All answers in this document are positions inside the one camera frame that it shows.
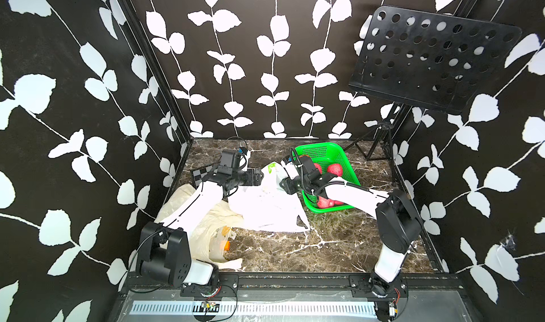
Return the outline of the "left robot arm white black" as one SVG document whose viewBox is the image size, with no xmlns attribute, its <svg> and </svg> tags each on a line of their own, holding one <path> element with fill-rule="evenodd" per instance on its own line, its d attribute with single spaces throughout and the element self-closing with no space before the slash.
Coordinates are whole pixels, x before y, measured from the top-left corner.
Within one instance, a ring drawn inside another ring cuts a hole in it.
<svg viewBox="0 0 545 322">
<path fill-rule="evenodd" d="M 138 275 L 173 288 L 199 285 L 219 288 L 216 265 L 194 259 L 190 236 L 208 212 L 239 187 L 258 186 L 263 172 L 248 168 L 248 148 L 223 150 L 219 162 L 201 178 L 194 194 L 167 218 L 150 222 L 141 231 L 140 245 L 131 261 Z"/>
</svg>

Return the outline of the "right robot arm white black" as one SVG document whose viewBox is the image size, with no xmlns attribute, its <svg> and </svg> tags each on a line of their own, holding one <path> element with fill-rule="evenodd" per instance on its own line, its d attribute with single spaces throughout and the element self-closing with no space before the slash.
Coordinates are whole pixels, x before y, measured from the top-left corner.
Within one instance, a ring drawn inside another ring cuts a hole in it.
<svg viewBox="0 0 545 322">
<path fill-rule="evenodd" d="M 370 190 L 341 177 L 340 170 L 322 170 L 308 155 L 294 148 L 281 162 L 288 176 L 280 182 L 288 194 L 302 192 L 315 198 L 320 209 L 347 204 L 370 215 L 377 222 L 383 244 L 378 261 L 369 278 L 369 291 L 386 297 L 396 290 L 395 281 L 412 243 L 420 236 L 422 223 L 407 193 Z"/>
</svg>

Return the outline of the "yellow banana print plastic bag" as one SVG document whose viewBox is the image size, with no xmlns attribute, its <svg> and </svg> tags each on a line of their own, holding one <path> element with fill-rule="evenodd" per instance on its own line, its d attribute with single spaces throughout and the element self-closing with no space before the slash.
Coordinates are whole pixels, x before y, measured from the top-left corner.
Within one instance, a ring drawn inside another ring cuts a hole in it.
<svg viewBox="0 0 545 322">
<path fill-rule="evenodd" d="M 196 189 L 191 184 L 178 187 L 160 209 L 155 222 L 160 223 L 174 213 L 195 192 Z M 225 201 L 216 204 L 188 235 L 192 258 L 215 264 L 221 270 L 240 270 L 243 260 L 241 258 L 226 260 L 224 254 L 229 238 L 236 237 L 234 228 L 243 226 L 244 217 L 231 211 Z"/>
</svg>

